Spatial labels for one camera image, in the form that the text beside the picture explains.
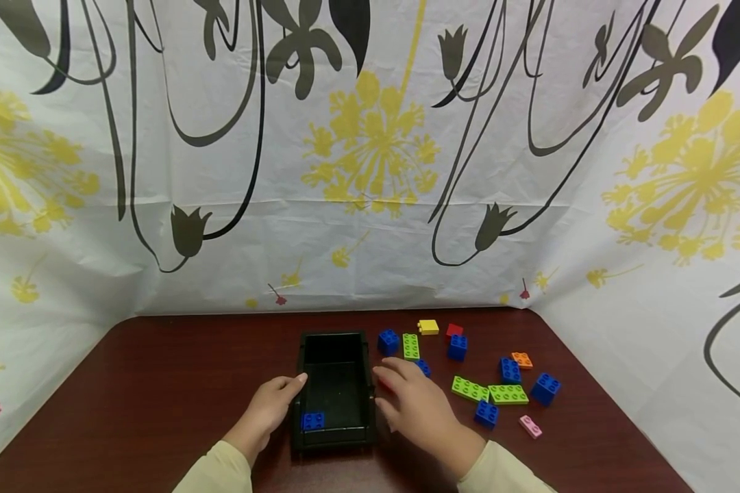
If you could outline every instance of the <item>fabric backdrop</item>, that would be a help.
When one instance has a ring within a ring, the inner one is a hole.
[[[128,316],[469,305],[740,492],[740,0],[0,0],[0,450]]]

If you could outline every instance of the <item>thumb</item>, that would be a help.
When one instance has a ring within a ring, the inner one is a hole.
[[[304,384],[307,382],[307,374],[302,373],[295,379],[288,380],[288,384],[280,389],[280,395],[285,400],[286,404],[291,404],[293,398],[295,398],[301,389],[304,388]]]
[[[397,422],[400,421],[400,412],[395,409],[395,406],[391,405],[388,400],[379,398],[378,396],[375,398],[375,405],[378,406],[381,414],[384,415],[386,421],[389,422],[389,429],[391,431],[399,429]]]

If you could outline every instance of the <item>sleeve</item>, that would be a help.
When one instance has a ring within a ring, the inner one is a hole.
[[[556,493],[512,453],[488,442],[471,470],[458,482],[460,493]]]
[[[219,441],[195,462],[173,493],[251,493],[250,473],[244,455]]]

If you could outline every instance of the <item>duplo block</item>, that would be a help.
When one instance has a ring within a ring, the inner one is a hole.
[[[499,361],[499,373],[502,375],[502,383],[504,385],[521,385],[521,369],[510,358],[501,358]]]
[[[407,359],[409,362],[415,362],[419,359],[419,341],[417,339],[417,334],[403,334],[403,358]]]
[[[488,404],[488,401],[480,401],[477,404],[477,411],[474,412],[474,420],[480,425],[489,427],[493,430],[496,425],[496,419],[499,418],[499,408]]]
[[[463,327],[459,325],[455,325],[454,323],[451,323],[447,326],[447,343],[449,344],[449,341],[452,341],[452,336],[463,336]]]
[[[488,385],[494,404],[529,404],[529,398],[520,385]]]
[[[395,331],[386,329],[378,336],[378,350],[385,357],[390,357],[392,354],[397,352],[400,347],[400,338],[397,337]]]
[[[551,405],[551,401],[554,400],[559,388],[562,388],[562,384],[559,383],[559,380],[551,377],[551,375],[547,373],[543,373],[540,375],[540,378],[537,379],[529,394],[532,396],[532,399],[540,401],[540,404],[544,406],[548,406]]]
[[[417,359],[415,364],[420,367],[422,373],[424,373],[427,378],[430,378],[430,367],[427,363],[424,362],[424,359]]]
[[[519,422],[521,426],[523,427],[523,429],[525,429],[526,432],[529,433],[532,439],[537,440],[537,437],[543,434],[543,431],[540,430],[540,426],[537,426],[529,416],[527,415],[521,416],[519,418]]]
[[[453,394],[475,401],[475,403],[479,403],[482,400],[488,401],[490,398],[488,388],[469,382],[469,380],[460,378],[458,375],[455,375],[455,378],[452,379],[452,392]]]
[[[464,336],[452,336],[449,339],[449,348],[447,349],[447,356],[451,359],[462,362],[467,357],[468,341]]]
[[[513,353],[513,359],[519,364],[519,368],[522,370],[531,370],[534,368],[532,360],[529,359],[529,355],[526,353]]]
[[[325,416],[323,412],[307,412],[301,415],[301,429],[304,431],[320,430],[323,428]]]
[[[423,336],[437,336],[439,333],[439,324],[435,320],[420,320],[417,327]]]

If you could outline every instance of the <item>black plastic tray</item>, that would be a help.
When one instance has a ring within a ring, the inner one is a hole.
[[[308,380],[292,404],[293,451],[375,443],[375,385],[364,332],[302,334],[297,372],[307,372]],[[322,429],[302,429],[308,412],[324,413]]]

